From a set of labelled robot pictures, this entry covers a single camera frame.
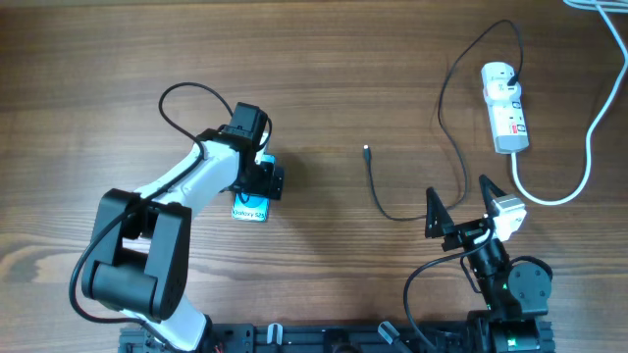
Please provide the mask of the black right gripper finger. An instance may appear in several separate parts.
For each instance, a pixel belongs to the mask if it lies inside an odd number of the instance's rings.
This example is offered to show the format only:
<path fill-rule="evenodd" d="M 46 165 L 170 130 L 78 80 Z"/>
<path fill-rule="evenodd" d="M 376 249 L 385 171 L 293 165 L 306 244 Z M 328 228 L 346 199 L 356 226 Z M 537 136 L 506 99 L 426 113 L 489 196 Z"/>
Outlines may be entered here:
<path fill-rule="evenodd" d="M 483 201 L 489 215 L 496 215 L 497 208 L 493 205 L 493 202 L 506 193 L 500 189 L 494 182 L 492 182 L 486 175 L 479 176 L 480 190 L 482 193 Z"/>
<path fill-rule="evenodd" d="M 434 187 L 426 190 L 426 197 L 425 236 L 427 238 L 444 237 L 451 232 L 454 222 Z"/>

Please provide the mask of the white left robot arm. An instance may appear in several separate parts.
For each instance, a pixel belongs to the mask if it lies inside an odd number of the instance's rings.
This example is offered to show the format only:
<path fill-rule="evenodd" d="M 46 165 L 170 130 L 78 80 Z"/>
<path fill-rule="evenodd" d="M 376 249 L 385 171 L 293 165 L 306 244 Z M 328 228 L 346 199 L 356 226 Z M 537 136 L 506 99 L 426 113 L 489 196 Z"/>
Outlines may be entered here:
<path fill-rule="evenodd" d="M 239 103 L 230 122 L 193 137 L 185 159 L 135 192 L 113 188 L 98 206 L 72 284 L 136 323 L 171 352 L 221 352 L 211 319 L 185 298 L 191 222 L 223 191 L 266 201 L 282 196 L 284 171 L 258 161 L 272 122 Z"/>

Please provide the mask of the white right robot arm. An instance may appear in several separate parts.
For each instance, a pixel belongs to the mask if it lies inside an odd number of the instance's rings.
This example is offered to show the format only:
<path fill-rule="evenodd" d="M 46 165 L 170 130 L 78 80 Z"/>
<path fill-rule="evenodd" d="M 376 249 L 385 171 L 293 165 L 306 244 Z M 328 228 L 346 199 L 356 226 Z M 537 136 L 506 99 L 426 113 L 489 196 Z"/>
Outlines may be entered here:
<path fill-rule="evenodd" d="M 532 256 L 511 258 L 504 247 L 527 215 L 525 204 L 487 176 L 480 176 L 480 186 L 485 215 L 458 225 L 428 188 L 425 233 L 441 238 L 444 251 L 461 250 L 457 258 L 469 264 L 463 273 L 487 308 L 425 328 L 439 352 L 552 352 L 550 324 L 540 321 L 549 312 L 552 270 Z"/>

